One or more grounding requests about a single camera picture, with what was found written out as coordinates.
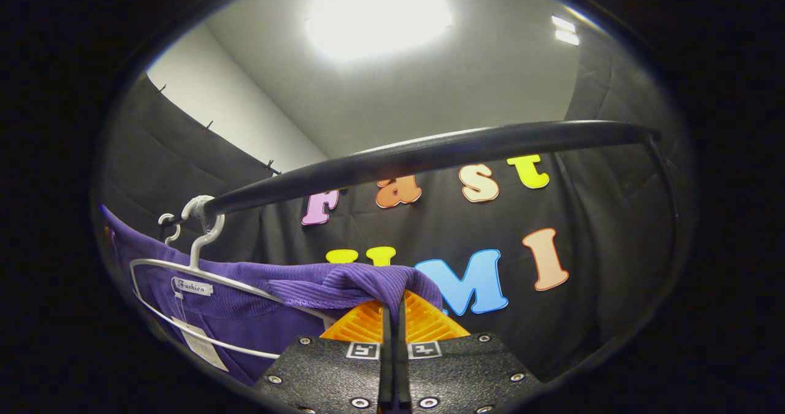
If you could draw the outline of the black backdrop cloth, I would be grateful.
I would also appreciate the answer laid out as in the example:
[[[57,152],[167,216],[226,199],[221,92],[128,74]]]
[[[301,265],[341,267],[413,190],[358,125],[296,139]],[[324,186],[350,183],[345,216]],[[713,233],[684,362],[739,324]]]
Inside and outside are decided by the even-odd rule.
[[[574,23],[578,47],[555,39],[552,15]],[[90,213],[106,267],[169,341],[125,285],[101,206],[162,242],[159,217],[179,217],[194,197],[439,134],[536,121],[653,127],[678,197],[681,261],[689,249],[689,134],[648,63],[599,26],[566,13],[453,21],[428,44],[356,60],[324,55],[305,29],[239,34],[246,45],[210,23],[179,37],[114,102],[98,150]],[[438,286],[446,316],[499,336],[550,381],[628,337],[662,290],[669,210],[641,145],[522,154],[227,213],[200,261],[412,267]],[[189,255],[216,217],[182,219],[169,246]]]

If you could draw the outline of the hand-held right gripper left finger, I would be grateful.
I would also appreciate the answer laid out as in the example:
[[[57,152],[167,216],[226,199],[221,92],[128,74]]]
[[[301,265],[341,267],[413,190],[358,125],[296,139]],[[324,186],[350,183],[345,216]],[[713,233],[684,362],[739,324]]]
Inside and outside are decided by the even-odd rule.
[[[255,384],[255,393],[306,414],[389,414],[393,410],[391,316],[369,301],[322,336],[302,335]]]

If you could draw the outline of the large ceiling light panel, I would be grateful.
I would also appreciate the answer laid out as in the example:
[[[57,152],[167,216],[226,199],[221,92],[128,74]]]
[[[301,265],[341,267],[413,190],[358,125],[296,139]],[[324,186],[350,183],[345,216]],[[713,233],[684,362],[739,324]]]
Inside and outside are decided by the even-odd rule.
[[[304,30],[324,55],[356,60],[412,50],[451,25],[448,0],[312,0]]]

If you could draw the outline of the white paper hang tag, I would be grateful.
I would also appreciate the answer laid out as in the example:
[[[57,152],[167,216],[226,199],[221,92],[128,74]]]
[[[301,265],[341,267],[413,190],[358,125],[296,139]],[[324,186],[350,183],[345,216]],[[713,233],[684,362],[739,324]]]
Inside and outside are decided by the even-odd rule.
[[[194,331],[194,333],[197,333],[198,335],[207,337],[207,333],[205,333],[202,328],[184,321],[180,321],[180,319],[177,319],[177,317],[174,316],[172,316],[172,320],[174,321],[176,327],[179,328],[180,333],[182,333],[186,346],[189,350],[191,350],[191,352],[202,358],[202,360],[211,366],[216,367],[221,371],[228,372],[228,368],[225,366],[224,361],[221,360],[218,350],[216,350],[216,346],[213,343],[208,342],[205,339],[195,337],[190,333],[191,331]]]

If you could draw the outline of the white clothes hanger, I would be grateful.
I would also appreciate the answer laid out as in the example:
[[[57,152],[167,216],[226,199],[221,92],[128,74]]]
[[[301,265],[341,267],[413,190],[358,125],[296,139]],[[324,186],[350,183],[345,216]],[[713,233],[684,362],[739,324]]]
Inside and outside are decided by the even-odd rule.
[[[204,209],[207,206],[207,202],[211,201],[211,199],[215,199],[215,198],[213,198],[213,196],[207,196],[207,195],[202,195],[192,198],[184,206],[182,212],[180,213],[180,218],[182,218],[183,220],[188,220],[188,218],[191,217],[198,217],[200,221],[208,221],[207,212],[205,212]],[[212,337],[209,337],[207,335],[202,335],[199,333],[199,331],[194,331],[188,326],[186,326],[187,321],[182,321],[182,322],[175,321],[171,317],[165,316],[161,311],[155,310],[155,308],[151,304],[146,302],[145,299],[143,299],[143,297],[141,296],[141,292],[136,277],[136,267],[140,265],[147,265],[147,266],[161,267],[170,270],[176,270],[177,272],[184,272],[184,274],[188,274],[194,277],[199,277],[204,280],[210,280],[214,283],[217,283],[218,285],[230,286],[230,288],[243,291],[247,294],[252,294],[252,296],[263,297],[263,299],[267,299],[272,302],[277,302],[278,304],[285,304],[285,301],[280,297],[274,296],[274,294],[271,294],[260,288],[256,288],[255,286],[248,285],[247,283],[243,283],[238,280],[233,280],[231,278],[227,278],[225,276],[221,276],[218,274],[213,274],[213,272],[206,272],[200,269],[200,252],[202,250],[202,247],[207,246],[210,243],[213,243],[213,241],[218,238],[222,229],[224,228],[225,220],[226,220],[225,215],[218,215],[216,218],[214,218],[214,225],[209,230],[207,229],[207,227],[205,227],[204,235],[199,236],[193,242],[193,244],[191,244],[189,261],[187,265],[174,263],[173,261],[163,261],[153,258],[138,258],[130,261],[129,270],[132,278],[132,283],[134,284],[134,295],[139,300],[139,302],[142,305],[146,306],[146,308],[151,310],[152,313],[154,313],[156,316],[159,316],[163,321],[173,325],[173,327],[179,329],[180,331],[182,331],[182,333],[188,334],[188,336],[190,336],[191,338],[199,339],[200,342],[208,342],[213,344],[214,346],[219,346],[227,350],[244,353],[245,355],[260,356],[261,358],[277,360],[280,357],[280,355],[233,346],[232,344],[229,344],[227,342],[222,342]],[[211,296],[211,294],[208,294],[207,292],[211,291],[212,293],[214,292],[214,289],[211,288],[210,286],[197,286],[196,290],[194,290],[194,288],[192,287],[192,288],[186,288],[185,291],[199,294],[200,296]],[[337,322],[337,319],[321,311],[312,310],[310,308],[306,308],[305,306],[298,306],[298,305],[294,305],[291,307],[301,312],[308,313],[311,316],[319,317],[320,319],[322,319],[325,328],[331,328]]]
[[[158,219],[158,225],[160,230],[160,239],[165,243],[165,246],[169,246],[172,242],[177,240],[180,236],[182,230],[180,229],[180,223],[182,223],[182,219],[180,217],[176,217],[171,213],[163,213]],[[166,232],[168,229],[174,228],[174,232],[171,235],[167,235]]]

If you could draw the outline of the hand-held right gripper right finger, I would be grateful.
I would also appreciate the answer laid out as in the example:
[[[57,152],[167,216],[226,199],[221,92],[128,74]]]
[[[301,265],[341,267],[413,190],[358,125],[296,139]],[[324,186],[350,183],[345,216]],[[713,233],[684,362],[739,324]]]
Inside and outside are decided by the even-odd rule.
[[[414,292],[396,325],[396,410],[401,414],[502,414],[543,383],[488,331],[472,334]]]

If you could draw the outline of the purple corduroy jacket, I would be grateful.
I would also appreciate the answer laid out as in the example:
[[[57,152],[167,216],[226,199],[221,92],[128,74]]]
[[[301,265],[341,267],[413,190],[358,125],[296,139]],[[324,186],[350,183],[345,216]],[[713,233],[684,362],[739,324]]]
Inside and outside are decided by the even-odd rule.
[[[165,246],[122,222],[107,207],[101,206],[112,241],[115,259],[120,265],[123,282],[134,294],[129,263],[138,258],[153,258],[186,265],[189,255]],[[184,272],[156,266],[136,267],[141,296],[165,316],[202,328],[207,336],[233,346],[280,355],[300,335],[324,333],[322,319],[291,306],[305,306],[339,319],[367,301],[378,300],[393,313],[407,291],[414,292],[435,308],[442,308],[442,294],[426,274],[406,266],[371,266],[361,263],[318,263],[311,265],[266,265],[239,261],[219,263],[200,261],[200,269],[238,280],[280,297],[285,304],[252,296],[243,291],[218,285]],[[211,296],[185,291],[186,288],[210,286]],[[180,330],[142,305],[166,335],[187,347]],[[273,364],[273,360],[245,355],[216,346],[218,354],[233,380],[252,385]]]

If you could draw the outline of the black clothes rack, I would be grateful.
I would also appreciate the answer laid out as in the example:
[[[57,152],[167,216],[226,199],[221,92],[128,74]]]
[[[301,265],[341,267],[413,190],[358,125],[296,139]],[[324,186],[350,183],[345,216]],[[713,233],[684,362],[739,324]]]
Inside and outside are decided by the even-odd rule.
[[[653,127],[622,121],[536,121],[515,125],[483,127],[401,141],[329,159],[243,186],[216,199],[196,199],[187,207],[188,216],[203,219],[236,211],[290,201],[312,193],[345,190],[384,178],[403,177],[452,166],[498,160],[505,156],[586,150],[618,145],[641,145],[653,168],[659,172],[669,202],[671,231],[668,251],[668,277],[651,304],[641,311],[640,319],[623,330],[632,336],[645,327],[653,314],[671,295],[681,277],[680,213],[678,196],[665,158],[659,151],[662,134]]]

